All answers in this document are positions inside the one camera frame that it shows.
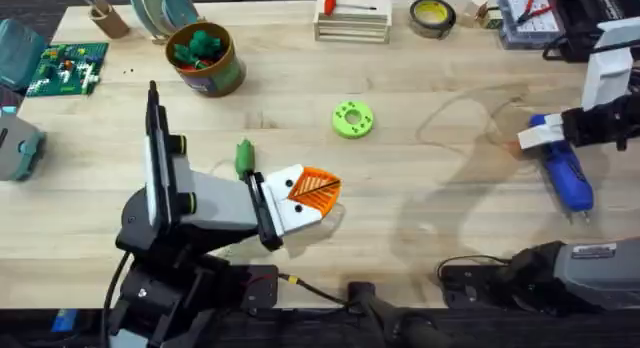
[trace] orange and white object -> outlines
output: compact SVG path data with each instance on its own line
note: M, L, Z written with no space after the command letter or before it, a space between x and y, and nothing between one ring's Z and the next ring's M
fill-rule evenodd
M269 174L261 185L279 237L320 222L341 189L340 178L300 164Z

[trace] wooden crate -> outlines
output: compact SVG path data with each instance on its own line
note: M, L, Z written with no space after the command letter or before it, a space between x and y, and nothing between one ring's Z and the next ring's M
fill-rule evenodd
M316 1L313 19L315 39L360 43L389 43L391 0L337 0L333 13L324 14L325 0ZM375 10L342 7L341 4L376 7Z

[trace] green peg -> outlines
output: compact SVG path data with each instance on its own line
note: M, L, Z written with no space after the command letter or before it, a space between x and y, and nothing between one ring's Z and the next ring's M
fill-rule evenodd
M236 173L238 178L242 178L247 171L253 171L256 168L256 155L253 144L248 139L244 139L242 143L236 146Z

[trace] tape roll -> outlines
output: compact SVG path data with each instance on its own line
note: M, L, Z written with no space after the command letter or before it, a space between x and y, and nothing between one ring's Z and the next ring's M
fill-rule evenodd
M409 13L413 31L426 38L443 39L456 24L456 12L443 0L416 0Z

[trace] black wire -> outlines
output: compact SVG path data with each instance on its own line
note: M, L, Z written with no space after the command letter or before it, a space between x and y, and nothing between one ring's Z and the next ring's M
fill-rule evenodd
M542 59L547 61L564 60L562 56L550 56L549 53L552 49L558 48L560 46L560 42L566 39L567 35L561 34L558 37L554 38L551 42L547 43L547 45L544 46L544 50L542 51Z
M118 282L118 278L120 278L122 269L124 269L124 265L125 263L127 263L130 255L131 253L129 252L126 252L122 255L122 259L120 259L120 263L118 263L116 271L113 272L111 283L109 283L109 288L107 289L107 295L104 297L104 305L102 306L102 321L100 322L100 340L102 341L102 348L109 348L109 335L107 334L107 314L111 309L111 300L113 299L113 292L116 289L116 283Z
M443 284L443 282L442 282L442 268L444 268L444 266L447 263L449 263L451 261L455 261L455 260L463 260L463 259L472 260L472 259L476 259L476 258L490 259L490 260L502 263L504 265L507 265L507 264L511 263L510 259L498 258L498 257L486 255L486 254L472 254L472 255L466 255L466 256L451 257L451 258L447 258L447 259L443 260L442 262L440 262L438 264L438 267L436 268L436 276L438 277L438 281L440 282L440 284Z
M591 50L590 54L608 52L611 50L622 49L622 48L630 48L637 45L640 45L640 39L634 39L628 42L610 44L608 46L594 48L593 50Z
M280 274L278 274L278 277L279 277L280 279L284 279L284 280L288 281L288 280L289 280L289 277L291 277L291 276L290 276L289 274L280 273ZM338 298L338 297L332 296L332 295L331 295L331 294L329 294L329 293L323 292L323 291L321 291L320 289L318 289L318 288L316 288L316 287L312 286L311 284L309 284L309 283L307 283L307 282L303 281L303 280L302 280L302 279L300 279L299 277L297 277L297 278L298 278L298 279L297 279L297 281L296 281L296 283L295 283L295 284L297 284L297 285L301 286L302 288L304 288L304 289L308 290L309 292L311 292L311 293L313 293L313 294L315 294L315 295L318 295L318 296L320 296L320 297L322 297L322 298L324 298L324 299L326 299L326 300L330 300L330 301L332 301L332 302L334 302L334 303L337 303L337 304L339 304L339 305L341 305L341 306L347 306L347 303L348 303L347 301L345 301L345 300L343 300L343 299L340 299L340 298Z

